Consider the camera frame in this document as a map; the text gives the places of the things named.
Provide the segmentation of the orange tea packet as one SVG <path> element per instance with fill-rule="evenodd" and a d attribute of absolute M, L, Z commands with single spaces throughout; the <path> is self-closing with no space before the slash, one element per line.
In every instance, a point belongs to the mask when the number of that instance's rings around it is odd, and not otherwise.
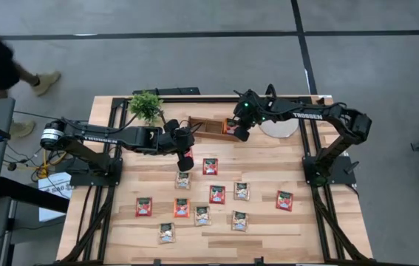
<path fill-rule="evenodd" d="M 234 135 L 236 129 L 238 127 L 237 121 L 234 119 L 226 118 L 223 123 L 223 133 Z"/>
<path fill-rule="evenodd" d="M 190 199 L 176 198 L 174 200 L 174 217 L 175 218 L 189 218 L 190 217 Z"/>

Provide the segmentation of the beige tea packet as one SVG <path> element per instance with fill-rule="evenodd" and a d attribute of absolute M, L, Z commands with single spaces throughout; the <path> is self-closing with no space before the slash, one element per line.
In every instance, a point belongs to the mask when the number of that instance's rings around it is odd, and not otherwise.
<path fill-rule="evenodd" d="M 173 222 L 159 224 L 158 242 L 160 244 L 176 242 L 175 227 Z"/>
<path fill-rule="evenodd" d="M 232 212 L 231 230 L 232 231 L 248 231 L 249 214 L 240 211 Z"/>
<path fill-rule="evenodd" d="M 209 206 L 194 208 L 194 224 L 199 226 L 211 225 L 211 209 Z"/>
<path fill-rule="evenodd" d="M 174 187 L 176 189 L 186 189 L 191 188 L 191 174 L 188 172 L 178 172 L 175 178 Z"/>
<path fill-rule="evenodd" d="M 248 201 L 250 199 L 250 187 L 249 183 L 234 183 L 234 199 Z"/>

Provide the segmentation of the wooden tea organizer box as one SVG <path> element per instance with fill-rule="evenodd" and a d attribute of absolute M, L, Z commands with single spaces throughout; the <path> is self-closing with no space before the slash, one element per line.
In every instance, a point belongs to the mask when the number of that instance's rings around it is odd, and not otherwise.
<path fill-rule="evenodd" d="M 194 127 L 193 135 L 195 137 L 240 142 L 240 140 L 234 135 L 223 133 L 224 121 L 225 119 L 216 120 L 192 116 L 188 117 L 188 122 Z"/>

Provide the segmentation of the round woven placemat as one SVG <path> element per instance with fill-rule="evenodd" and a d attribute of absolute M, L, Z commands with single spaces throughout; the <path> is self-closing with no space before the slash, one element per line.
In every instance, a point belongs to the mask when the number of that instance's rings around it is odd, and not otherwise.
<path fill-rule="evenodd" d="M 262 123 L 259 128 L 269 137 L 288 138 L 299 128 L 299 120 L 295 118 L 279 122 L 267 120 Z"/>

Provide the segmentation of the black power strip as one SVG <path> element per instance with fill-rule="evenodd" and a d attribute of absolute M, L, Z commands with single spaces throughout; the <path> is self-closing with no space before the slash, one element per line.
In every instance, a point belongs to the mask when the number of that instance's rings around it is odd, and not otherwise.
<path fill-rule="evenodd" d="M 144 92 L 148 92 L 153 95 L 169 96 L 169 95 L 200 95 L 198 87 L 175 87 L 165 89 L 147 89 L 147 90 L 135 90 L 132 92 L 133 95 L 142 95 Z"/>

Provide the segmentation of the green plant in white pot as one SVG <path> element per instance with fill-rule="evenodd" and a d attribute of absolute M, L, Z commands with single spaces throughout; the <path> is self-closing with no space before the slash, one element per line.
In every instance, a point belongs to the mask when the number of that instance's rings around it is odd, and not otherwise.
<path fill-rule="evenodd" d="M 163 100 L 157 95 L 143 91 L 141 94 L 134 95 L 129 101 L 128 112 L 147 125 L 155 126 L 159 120 L 166 122 L 161 109 L 162 104 Z"/>

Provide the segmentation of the white paper sheet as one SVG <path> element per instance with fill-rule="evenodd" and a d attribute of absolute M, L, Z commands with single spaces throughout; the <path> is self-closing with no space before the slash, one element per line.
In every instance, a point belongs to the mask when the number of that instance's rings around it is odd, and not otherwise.
<path fill-rule="evenodd" d="M 72 186 L 69 184 L 71 175 L 66 172 L 52 174 L 38 181 L 38 189 L 56 196 L 70 200 L 72 196 Z M 38 220 L 48 222 L 64 216 L 66 213 L 53 211 L 46 208 L 38 209 Z"/>

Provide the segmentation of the black desk crossbar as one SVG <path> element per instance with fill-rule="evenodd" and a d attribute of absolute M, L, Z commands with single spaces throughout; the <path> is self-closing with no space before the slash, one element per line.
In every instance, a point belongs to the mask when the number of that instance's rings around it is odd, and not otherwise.
<path fill-rule="evenodd" d="M 6 177 L 0 177 L 0 197 L 10 197 L 19 202 L 61 213 L 66 213 L 69 207 L 69 200 L 66 198 L 21 184 Z"/>

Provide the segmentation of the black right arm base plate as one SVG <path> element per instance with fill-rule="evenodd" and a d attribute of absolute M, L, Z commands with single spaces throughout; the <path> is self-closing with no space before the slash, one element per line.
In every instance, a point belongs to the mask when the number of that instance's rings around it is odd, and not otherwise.
<path fill-rule="evenodd" d="M 333 166 L 328 170 L 328 175 L 322 176 L 315 168 L 315 157 L 304 157 L 302 159 L 305 181 L 308 185 L 322 187 L 324 185 L 344 184 L 355 185 L 356 178 L 353 169 L 358 162 L 351 162 L 350 157 L 337 157 Z"/>

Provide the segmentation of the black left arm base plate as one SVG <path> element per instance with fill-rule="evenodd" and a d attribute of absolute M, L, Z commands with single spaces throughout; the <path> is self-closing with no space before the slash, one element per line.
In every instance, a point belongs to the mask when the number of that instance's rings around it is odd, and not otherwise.
<path fill-rule="evenodd" d="M 120 183 L 123 160 L 111 159 L 107 168 L 101 168 L 82 160 L 76 160 L 66 168 L 71 175 L 71 186 L 113 186 Z"/>

